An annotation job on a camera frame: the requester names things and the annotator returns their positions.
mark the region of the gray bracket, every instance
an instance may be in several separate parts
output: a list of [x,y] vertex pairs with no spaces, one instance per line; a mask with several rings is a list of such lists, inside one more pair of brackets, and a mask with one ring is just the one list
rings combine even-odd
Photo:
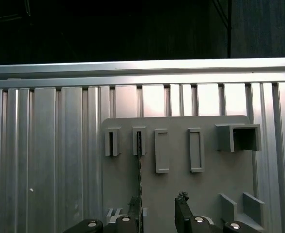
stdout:
[[218,149],[226,152],[261,151],[260,125],[216,125]]
[[249,193],[243,193],[243,213],[238,205],[225,194],[220,194],[221,216],[225,222],[240,221],[262,232],[265,227],[264,203]]
[[155,129],[154,130],[154,142],[155,142],[155,155],[156,155],[156,173],[168,173],[169,172],[169,145],[168,131],[167,129]]
[[120,154],[120,128],[108,128],[105,130],[105,156],[117,156]]
[[190,172],[204,172],[204,140],[201,128],[189,128]]

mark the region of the corrugated metal surface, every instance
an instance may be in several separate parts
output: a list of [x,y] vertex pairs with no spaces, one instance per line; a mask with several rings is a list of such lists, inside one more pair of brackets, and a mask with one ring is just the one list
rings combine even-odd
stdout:
[[[282,79],[273,83],[238,68],[234,83],[222,79],[232,73],[219,71],[206,83],[207,74],[194,71],[169,84],[149,74],[127,83],[125,76],[116,77],[113,82],[121,85],[109,86],[88,86],[92,78],[82,83],[77,78],[74,87],[63,78],[35,82],[45,88],[29,85],[29,79],[0,80],[0,233],[58,233],[83,218],[102,218],[103,120],[209,115],[248,115],[261,124],[262,152],[253,154],[255,195],[266,203],[268,232],[282,232],[281,217],[285,232],[285,63],[281,66],[269,75]],[[272,67],[264,69],[266,75]],[[30,89],[11,89],[13,83]]]

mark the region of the vertical groove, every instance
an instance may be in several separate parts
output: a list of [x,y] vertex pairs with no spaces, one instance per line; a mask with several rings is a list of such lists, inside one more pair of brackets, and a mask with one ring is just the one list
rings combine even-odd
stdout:
[[15,194],[15,203],[14,203],[14,231],[17,231],[17,225],[18,225],[18,186],[19,186],[19,177],[18,177],[18,171],[19,171],[19,151],[18,151],[18,140],[19,140],[19,97],[20,93],[19,90],[15,90],[15,128],[14,128],[14,164],[15,164],[15,170],[14,170],[14,194]]
[[260,100],[261,100],[261,116],[262,116],[262,125],[261,125],[261,134],[262,134],[262,138],[261,138],[261,142],[262,142],[262,152],[261,152],[261,157],[263,157],[265,160],[264,160],[264,163],[266,164],[266,180],[268,182],[265,182],[265,185],[268,186],[268,189],[267,189],[267,194],[264,194],[264,196],[269,196],[269,198],[267,200],[264,200],[264,202],[266,202],[266,214],[267,214],[267,225],[265,226],[265,229],[267,230],[267,232],[272,232],[272,229],[273,227],[271,226],[271,223],[270,223],[270,219],[271,219],[271,206],[272,206],[272,203],[271,203],[271,187],[270,187],[270,174],[269,174],[269,165],[270,165],[270,162],[269,162],[269,156],[268,156],[268,145],[267,145],[267,124],[266,124],[266,109],[265,109],[265,100],[264,100],[264,88],[263,88],[263,84],[261,83],[260,84]]
[[[254,124],[252,86],[246,85],[245,91],[246,91],[247,116],[249,118],[250,123]],[[257,162],[254,151],[252,151],[252,161],[253,161],[253,193],[255,197],[258,197],[258,172],[257,172]]]
[[27,156],[27,171],[26,171],[26,233],[28,233],[29,229],[29,157],[33,155],[33,117],[34,117],[34,92],[30,91],[30,105],[29,105],[29,126],[28,126],[28,131],[29,131],[29,140],[28,140],[28,156]]
[[62,145],[61,145],[61,137],[62,137],[62,93],[60,90],[55,91],[55,157],[56,157],[56,163],[55,163],[55,185],[54,185],[54,209],[55,209],[55,232],[60,232],[62,230],[62,215],[64,215],[64,212],[61,212],[61,206],[64,204],[64,200],[59,197],[59,193],[65,192],[65,190],[62,190],[59,192],[59,184],[64,181],[64,179],[61,179],[62,175],[60,170],[60,162],[62,160],[60,159],[60,154],[62,152]]
[[275,137],[277,151],[277,167],[278,167],[278,185],[282,218],[282,230],[285,233],[285,162],[282,135],[282,116],[279,99],[279,84],[273,85],[273,103],[274,103],[274,120],[275,120]]
[[226,108],[225,108],[225,95],[224,95],[224,86],[223,84],[218,85],[219,90],[219,113],[221,116],[226,115]]
[[166,117],[171,117],[171,98],[170,98],[170,88],[164,88],[164,113]]
[[1,134],[1,153],[0,153],[0,233],[4,232],[6,223],[6,139],[7,139],[7,103],[8,93],[3,92],[3,105],[2,105],[2,134]]
[[193,109],[193,116],[198,116],[199,115],[199,104],[197,101],[197,86],[192,87],[192,109]]
[[115,118],[115,89],[109,89],[109,106],[110,106],[110,118]]
[[[102,174],[101,174],[101,152],[100,152],[100,113],[99,113],[99,89],[89,87],[88,89],[88,190],[89,190],[89,217],[101,219],[102,217]],[[109,104],[109,88],[105,88],[107,102],[106,114]]]
[[179,86],[179,93],[180,93],[180,116],[181,117],[184,117],[185,116],[185,107],[184,107],[184,93],[183,93],[183,85],[180,85]]
[[143,117],[143,89],[137,87],[137,117]]
[[[103,86],[100,87],[99,91],[98,91],[98,101],[96,102],[98,104],[97,110],[97,117],[98,117],[98,123],[97,126],[98,128],[100,128],[101,123],[103,123],[104,120],[106,120],[107,118],[110,118],[110,98],[109,98],[109,87],[108,86]],[[102,148],[102,138],[101,138],[101,131],[100,129],[98,130],[98,134],[96,135],[96,139],[98,140],[98,149],[100,150],[101,153],[101,148]],[[106,214],[106,212],[104,212],[103,209],[103,205],[104,205],[104,201],[103,201],[103,171],[102,171],[102,166],[101,166],[101,160],[102,160],[102,156],[98,157],[98,162],[99,164],[99,173],[97,175],[99,175],[98,179],[100,180],[99,183],[99,188],[98,188],[98,196],[99,196],[99,201],[96,201],[95,203],[93,203],[93,205],[98,205],[99,207],[99,214],[100,217],[99,219],[101,219],[102,221],[105,219],[104,215]]]
[[19,118],[18,118],[18,211],[16,232],[27,231],[27,182],[29,156],[29,89],[19,91]]
[[89,182],[88,182],[88,90],[82,91],[82,219],[89,218]]
[[269,225],[267,231],[271,233],[281,232],[281,211],[277,171],[277,149],[275,139],[275,120],[273,107],[273,87],[271,83],[262,84],[262,101],[264,109],[265,144],[267,158],[267,179],[269,181]]

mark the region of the metal rod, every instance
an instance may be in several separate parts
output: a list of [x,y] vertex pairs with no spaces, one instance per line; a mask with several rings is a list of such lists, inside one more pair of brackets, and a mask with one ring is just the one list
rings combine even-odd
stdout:
[[228,58],[231,58],[232,0],[228,0]]
[[226,22],[226,19],[223,18],[223,15],[222,15],[221,11],[218,9],[218,7],[217,7],[217,5],[216,5],[216,3],[215,3],[215,0],[212,0],[212,3],[214,4],[214,6],[215,6],[215,8],[216,8],[216,11],[218,12],[219,17],[220,17],[222,23],[224,24],[225,28],[228,29],[228,24],[227,24],[227,22]]

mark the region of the square bracket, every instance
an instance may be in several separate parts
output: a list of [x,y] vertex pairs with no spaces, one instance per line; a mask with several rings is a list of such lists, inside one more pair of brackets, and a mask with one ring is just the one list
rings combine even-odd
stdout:
[[216,125],[218,149],[226,152],[261,151],[260,125]]

